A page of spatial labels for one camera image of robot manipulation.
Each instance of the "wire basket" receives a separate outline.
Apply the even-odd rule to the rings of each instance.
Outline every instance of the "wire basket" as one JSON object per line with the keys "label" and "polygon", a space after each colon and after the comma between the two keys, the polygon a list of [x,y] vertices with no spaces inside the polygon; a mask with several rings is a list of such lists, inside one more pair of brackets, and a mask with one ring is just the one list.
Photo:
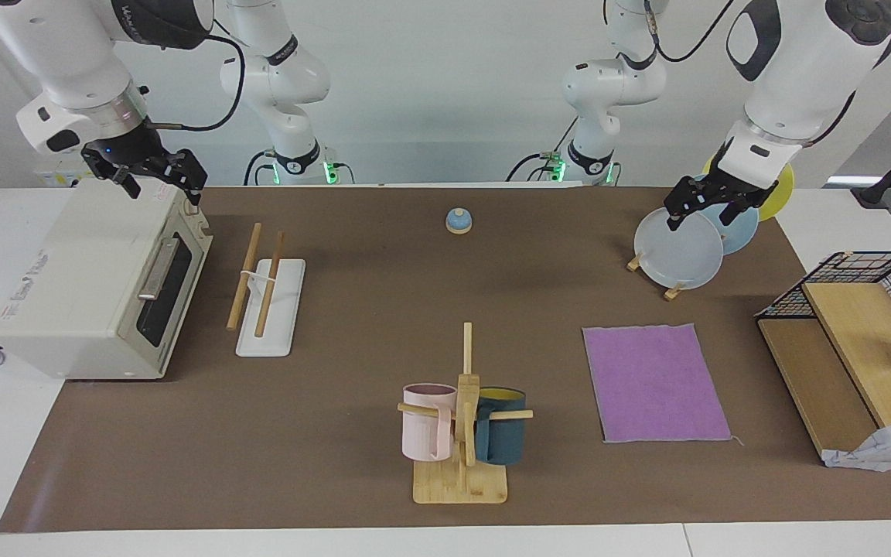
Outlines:
{"label": "wire basket", "polygon": [[879,282],[891,296],[891,251],[839,251],[826,258],[792,289],[756,315],[756,320],[816,318],[803,294],[803,285],[815,282]]}

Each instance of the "brown tablecloth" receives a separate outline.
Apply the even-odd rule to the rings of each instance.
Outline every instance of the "brown tablecloth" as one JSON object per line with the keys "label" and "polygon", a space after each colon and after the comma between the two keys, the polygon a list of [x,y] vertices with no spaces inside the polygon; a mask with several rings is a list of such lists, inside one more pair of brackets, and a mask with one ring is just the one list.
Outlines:
{"label": "brown tablecloth", "polygon": [[[664,190],[230,190],[167,377],[68,383],[0,531],[591,525],[891,518],[891,472],[821,465],[753,314],[803,269],[764,222],[702,289],[630,274]],[[446,232],[466,206],[473,232]],[[234,356],[225,330],[252,223],[307,261],[294,349]],[[417,505],[404,384],[474,371],[535,419],[502,505]],[[605,445],[580,329],[696,324],[738,442]]]}

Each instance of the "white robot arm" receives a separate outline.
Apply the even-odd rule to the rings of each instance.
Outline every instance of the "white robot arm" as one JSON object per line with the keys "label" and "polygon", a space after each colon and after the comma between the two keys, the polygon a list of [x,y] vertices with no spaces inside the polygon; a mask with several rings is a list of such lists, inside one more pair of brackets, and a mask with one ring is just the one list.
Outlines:
{"label": "white robot arm", "polygon": [[[226,7],[236,22],[234,35],[252,50],[243,102],[268,130],[277,176],[285,184],[324,183],[329,180],[328,149],[297,105],[329,94],[329,71],[298,45],[279,0],[227,0]],[[236,90],[240,71],[234,61],[223,64],[220,79],[226,91]]]}
{"label": "white robot arm", "polygon": [[43,92],[15,116],[42,154],[81,148],[100,179],[136,197],[132,174],[180,187],[198,204],[207,179],[188,149],[169,154],[113,41],[193,49],[212,27],[212,0],[0,0],[0,37]]}
{"label": "white robot arm", "polygon": [[[661,14],[669,0],[648,4]],[[563,78],[562,94],[579,116],[574,136],[559,154],[566,162],[563,179],[604,181],[621,131],[611,110],[654,101],[665,91],[664,61],[655,56],[647,18],[644,0],[616,0],[608,7],[607,32],[618,57],[577,64]]]}
{"label": "white robot arm", "polygon": [[754,84],[745,115],[707,176],[683,176],[665,198],[669,228],[708,205],[728,204],[725,224],[763,205],[783,166],[889,53],[891,0],[752,0],[728,35],[729,59]]}

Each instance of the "mug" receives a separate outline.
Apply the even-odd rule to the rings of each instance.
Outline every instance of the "mug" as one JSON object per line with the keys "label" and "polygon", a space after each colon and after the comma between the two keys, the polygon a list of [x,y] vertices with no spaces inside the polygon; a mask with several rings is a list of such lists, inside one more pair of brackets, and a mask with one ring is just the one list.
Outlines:
{"label": "mug", "polygon": [[484,387],[476,406],[476,459],[508,466],[521,461],[524,451],[524,420],[490,420],[491,412],[524,410],[524,393],[516,388]]}
{"label": "mug", "polygon": [[404,412],[401,452],[411,460],[435,462],[452,455],[452,413],[456,388],[449,384],[416,383],[404,388],[406,405],[437,408],[439,417]]}

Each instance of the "mug handle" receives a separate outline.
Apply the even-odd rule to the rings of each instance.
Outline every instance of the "mug handle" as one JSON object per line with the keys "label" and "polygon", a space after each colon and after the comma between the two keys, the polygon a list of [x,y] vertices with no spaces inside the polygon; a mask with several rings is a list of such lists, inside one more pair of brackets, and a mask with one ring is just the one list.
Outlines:
{"label": "mug handle", "polygon": [[452,431],[452,409],[445,405],[435,405],[435,408],[439,410],[439,424],[435,431],[435,452],[432,453],[432,458],[445,460],[452,451],[452,440],[449,439]]}
{"label": "mug handle", "polygon": [[487,462],[490,452],[490,413],[493,411],[490,405],[482,405],[476,410],[476,435],[473,444],[476,447],[476,459]]}

